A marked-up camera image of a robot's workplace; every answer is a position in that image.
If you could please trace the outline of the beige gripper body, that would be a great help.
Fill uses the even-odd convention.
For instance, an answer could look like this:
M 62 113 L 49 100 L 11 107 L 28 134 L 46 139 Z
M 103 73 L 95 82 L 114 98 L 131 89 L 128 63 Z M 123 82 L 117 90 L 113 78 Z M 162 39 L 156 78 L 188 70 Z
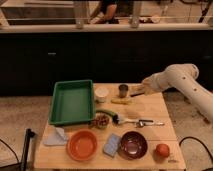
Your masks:
M 145 95 L 151 95 L 158 92 L 158 89 L 155 87 L 154 81 L 149 77 L 145 78 L 141 82 L 141 85 L 142 85 L 142 92 Z

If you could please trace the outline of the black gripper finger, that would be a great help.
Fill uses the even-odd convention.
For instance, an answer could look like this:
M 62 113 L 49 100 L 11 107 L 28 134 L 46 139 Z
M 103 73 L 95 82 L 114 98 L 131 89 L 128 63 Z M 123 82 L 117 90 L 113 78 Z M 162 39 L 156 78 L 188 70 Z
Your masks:
M 144 93 L 136 93 L 136 94 L 131 94 L 130 97 L 136 97 L 136 96 L 140 96 L 140 95 L 143 95 Z

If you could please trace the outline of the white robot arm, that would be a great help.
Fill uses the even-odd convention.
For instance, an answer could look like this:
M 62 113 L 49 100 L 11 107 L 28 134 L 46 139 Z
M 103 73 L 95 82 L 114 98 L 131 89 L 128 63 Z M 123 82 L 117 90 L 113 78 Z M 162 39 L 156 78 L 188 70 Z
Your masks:
M 131 97 L 154 94 L 175 88 L 187 97 L 198 111 L 213 123 L 213 93 L 202 87 L 196 79 L 199 70 L 194 64 L 172 64 L 164 71 L 146 77 L 130 87 Z

